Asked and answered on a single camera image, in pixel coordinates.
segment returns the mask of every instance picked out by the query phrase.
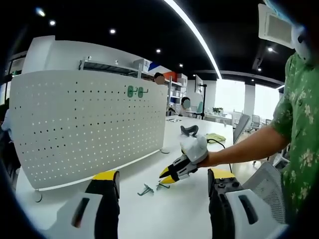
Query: green floral shirt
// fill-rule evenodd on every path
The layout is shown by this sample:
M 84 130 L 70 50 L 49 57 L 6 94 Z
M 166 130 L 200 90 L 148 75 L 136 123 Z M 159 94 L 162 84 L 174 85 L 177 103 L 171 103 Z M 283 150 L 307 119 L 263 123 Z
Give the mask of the green floral shirt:
M 306 66 L 297 53 L 286 63 L 285 91 L 272 127 L 291 141 L 283 173 L 288 213 L 295 216 L 319 167 L 319 66 Z

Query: curved light strip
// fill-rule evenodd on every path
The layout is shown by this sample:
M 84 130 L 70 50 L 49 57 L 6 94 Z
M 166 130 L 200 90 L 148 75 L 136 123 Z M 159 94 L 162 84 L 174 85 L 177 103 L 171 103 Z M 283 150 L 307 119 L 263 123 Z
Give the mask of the curved light strip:
M 210 59 L 211 63 L 214 66 L 214 69 L 218 75 L 219 79 L 222 79 L 221 74 L 219 72 L 218 66 L 216 64 L 216 61 L 211 54 L 206 42 L 204 41 L 204 38 L 200 35 L 199 31 L 197 30 L 194 23 L 189 19 L 189 17 L 186 15 L 186 13 L 173 1 L 173 0 L 164 0 L 173 10 L 184 20 L 184 22 L 187 24 L 187 26 L 192 30 L 194 35 L 197 37 L 198 41 L 206 51 L 206 54 L 208 55 L 208 58 Z
M 280 90 L 281 88 L 285 87 L 285 85 L 279 86 L 276 88 L 276 90 Z

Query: desk partition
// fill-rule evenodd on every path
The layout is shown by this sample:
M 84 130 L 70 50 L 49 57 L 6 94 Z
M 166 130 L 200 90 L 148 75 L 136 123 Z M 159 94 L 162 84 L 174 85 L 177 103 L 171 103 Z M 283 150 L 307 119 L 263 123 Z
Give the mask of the desk partition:
M 15 77 L 11 129 L 32 187 L 63 186 L 158 151 L 166 101 L 167 86 L 111 73 L 61 70 Z

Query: desk surface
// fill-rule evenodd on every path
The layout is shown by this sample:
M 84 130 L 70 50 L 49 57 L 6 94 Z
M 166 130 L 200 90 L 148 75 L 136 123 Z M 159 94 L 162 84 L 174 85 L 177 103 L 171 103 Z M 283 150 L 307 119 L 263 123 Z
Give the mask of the desk surface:
M 232 119 L 232 115 L 231 114 L 226 114 L 225 116 L 217 115 L 217 114 L 212 114 L 212 115 L 205 114 L 205 117 L 208 117 L 208 118 L 219 118 L 219 119 L 226 119 L 226 120 Z
M 233 129 L 230 125 L 205 120 L 179 118 L 180 122 L 165 124 L 164 147 L 169 154 L 155 153 L 145 159 L 120 169 L 120 216 L 119 238 L 211 238 L 211 222 L 208 212 L 207 169 L 200 168 L 195 174 L 181 180 L 169 189 L 161 188 L 154 194 L 138 196 L 144 183 L 155 186 L 162 170 L 180 157 L 179 143 L 185 139 L 180 126 L 198 125 L 198 134 L 217 133 L 226 138 L 225 147 L 233 144 Z M 219 144 L 209 144 L 209 151 L 219 151 Z M 229 170 L 228 165 L 218 168 Z M 20 170 L 16 196 L 30 220 L 39 229 L 49 228 L 56 220 L 56 213 L 77 192 L 85 191 L 89 181 L 76 185 L 42 192 L 43 199 L 36 203 L 23 169 Z

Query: black ceiling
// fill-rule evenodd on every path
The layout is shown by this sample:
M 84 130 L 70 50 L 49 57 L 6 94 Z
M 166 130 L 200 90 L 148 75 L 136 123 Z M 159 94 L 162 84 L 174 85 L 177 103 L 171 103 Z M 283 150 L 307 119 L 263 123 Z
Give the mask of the black ceiling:
M 258 37 L 258 3 L 250 1 L 176 1 L 193 20 L 211 50 L 219 70 L 239 71 L 284 81 L 284 66 L 293 50 Z M 40 6 L 46 17 L 34 14 Z M 28 3 L 16 9 L 19 20 L 29 23 L 16 52 L 27 50 L 36 36 L 56 35 L 56 40 L 74 40 L 106 45 L 147 58 L 188 76 L 194 70 L 213 70 L 200 43 L 163 0 L 78 1 L 77 3 Z M 48 25 L 54 19 L 55 27 Z M 115 28 L 115 35 L 109 29 Z M 253 69 L 263 60 L 261 73 Z M 204 74 L 215 80 L 215 74 Z

